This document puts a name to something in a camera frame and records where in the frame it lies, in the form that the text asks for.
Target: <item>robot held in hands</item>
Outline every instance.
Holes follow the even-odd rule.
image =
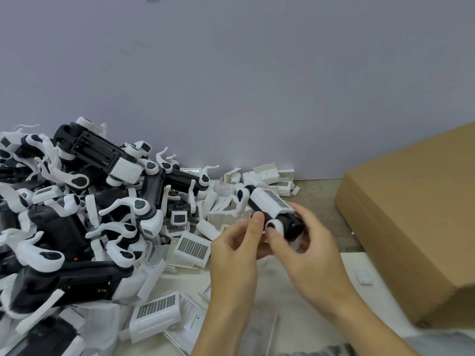
[[[116,146],[84,118],[53,138],[0,134],[0,356],[110,355],[167,267],[153,255],[171,228],[209,249],[190,219],[216,200],[211,167],[181,171],[166,150],[152,161],[145,141]],[[303,232],[274,192],[246,182],[234,191],[236,217],[250,206],[290,241]]]

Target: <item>concrete floor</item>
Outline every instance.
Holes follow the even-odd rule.
[[[333,203],[341,179],[295,181],[301,190],[296,196],[284,197],[312,210],[327,227],[340,248],[340,252],[363,252],[352,230],[346,223],[338,208]]]

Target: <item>cardboard box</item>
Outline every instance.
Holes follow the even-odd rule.
[[[475,327],[475,122],[353,168],[335,203],[412,323]]]

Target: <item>gray fabric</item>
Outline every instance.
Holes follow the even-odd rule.
[[[475,339],[462,332],[407,337],[404,341],[420,356],[474,356]],[[349,344],[329,346],[318,352],[296,352],[291,356],[356,356]]]

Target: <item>wall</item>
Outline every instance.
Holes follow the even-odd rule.
[[[474,119],[474,15],[475,0],[0,0],[1,129],[84,116],[183,166],[339,178]]]

